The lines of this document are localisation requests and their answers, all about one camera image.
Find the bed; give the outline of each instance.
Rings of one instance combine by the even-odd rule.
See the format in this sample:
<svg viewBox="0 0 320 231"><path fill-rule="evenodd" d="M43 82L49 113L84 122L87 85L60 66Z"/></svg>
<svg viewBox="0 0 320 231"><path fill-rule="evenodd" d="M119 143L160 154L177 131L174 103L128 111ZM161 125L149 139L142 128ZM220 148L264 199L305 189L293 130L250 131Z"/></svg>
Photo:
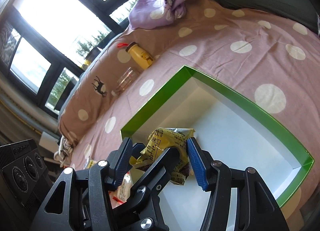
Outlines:
<svg viewBox="0 0 320 231"><path fill-rule="evenodd" d="M314 157L311 172L283 210L286 219L296 219L320 182L318 36L296 21L261 10L226 9L213 0L188 0L186 8L186 16L172 25L128 28L88 69L60 115L61 133L76 145L71 166L81 170L87 158L105 159L117 149L120 129L188 65L258 104ZM156 58L145 71L117 47L133 41ZM141 75L115 97L116 81L129 67Z"/></svg>

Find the camera lens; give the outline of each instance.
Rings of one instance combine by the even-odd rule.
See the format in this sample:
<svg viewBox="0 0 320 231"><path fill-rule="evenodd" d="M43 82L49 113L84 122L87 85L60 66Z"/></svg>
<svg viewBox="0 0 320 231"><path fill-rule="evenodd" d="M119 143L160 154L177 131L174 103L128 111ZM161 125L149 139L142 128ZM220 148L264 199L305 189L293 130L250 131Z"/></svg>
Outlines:
<svg viewBox="0 0 320 231"><path fill-rule="evenodd" d="M24 159L24 166L26 167L26 170L27 170L29 176L32 179L36 179L37 175L38 175L37 170L36 170L36 166L34 165L33 161L29 157L26 157Z"/></svg>
<svg viewBox="0 0 320 231"><path fill-rule="evenodd" d="M20 189L22 189L24 191L28 189L27 181L24 178L24 175L21 172L21 170L19 170L18 168L14 168L13 169L13 178Z"/></svg>
<svg viewBox="0 0 320 231"><path fill-rule="evenodd" d="M36 159L36 163L38 164L38 166L39 166L40 168L43 168L42 159L41 159L41 157L40 157L38 154L35 154L35 159Z"/></svg>

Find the crumpled food package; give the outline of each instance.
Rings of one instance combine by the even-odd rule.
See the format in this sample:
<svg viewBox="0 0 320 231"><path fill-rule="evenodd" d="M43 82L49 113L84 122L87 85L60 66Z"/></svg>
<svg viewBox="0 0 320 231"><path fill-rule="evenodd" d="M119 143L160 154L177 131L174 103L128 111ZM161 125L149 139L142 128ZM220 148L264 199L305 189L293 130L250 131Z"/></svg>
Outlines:
<svg viewBox="0 0 320 231"><path fill-rule="evenodd" d="M183 185L189 176L189 159L187 155L187 139L192 137L194 129L158 128L148 137L148 145L141 151L134 168L146 171L151 164L168 147L176 147L180 153L180 161L171 173L171 182Z"/></svg>

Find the red strap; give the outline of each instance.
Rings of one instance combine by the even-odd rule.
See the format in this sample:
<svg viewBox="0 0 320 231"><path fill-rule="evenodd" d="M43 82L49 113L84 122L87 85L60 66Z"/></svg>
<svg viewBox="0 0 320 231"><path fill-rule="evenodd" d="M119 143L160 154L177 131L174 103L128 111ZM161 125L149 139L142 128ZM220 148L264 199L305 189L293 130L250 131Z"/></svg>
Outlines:
<svg viewBox="0 0 320 231"><path fill-rule="evenodd" d="M129 46L129 44L127 44L127 43L119 43L117 45L117 48L121 48L121 47L124 47L124 46Z"/></svg>

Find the black window frame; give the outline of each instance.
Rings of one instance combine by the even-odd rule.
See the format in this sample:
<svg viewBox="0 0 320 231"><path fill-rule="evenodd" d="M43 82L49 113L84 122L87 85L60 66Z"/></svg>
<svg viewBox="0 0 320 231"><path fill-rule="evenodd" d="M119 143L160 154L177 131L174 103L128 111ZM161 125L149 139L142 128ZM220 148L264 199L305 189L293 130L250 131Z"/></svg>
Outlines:
<svg viewBox="0 0 320 231"><path fill-rule="evenodd" d="M110 14L115 11L122 4L128 0L79 0L84 6L86 6L93 14L95 14L110 30L111 32L97 45L99 48L104 48L110 40L116 35L124 32L129 25L128 18L123 20L120 24L114 21ZM42 37L28 22L20 15L19 11L11 5L6 11L4 19L7 20L33 48L36 49L45 59L47 59L51 66L49 67L42 84L37 93L33 92L28 86L26 86L14 73L9 69L7 78L13 83L13 85L20 90L31 102L36 106L44 110L50 116L58 118L58 115L48 109L45 105L50 96L50 93L57 82L63 69L70 70L78 78L84 72L84 70L78 67L67 56L62 54L54 46L52 46L44 37Z"/></svg>

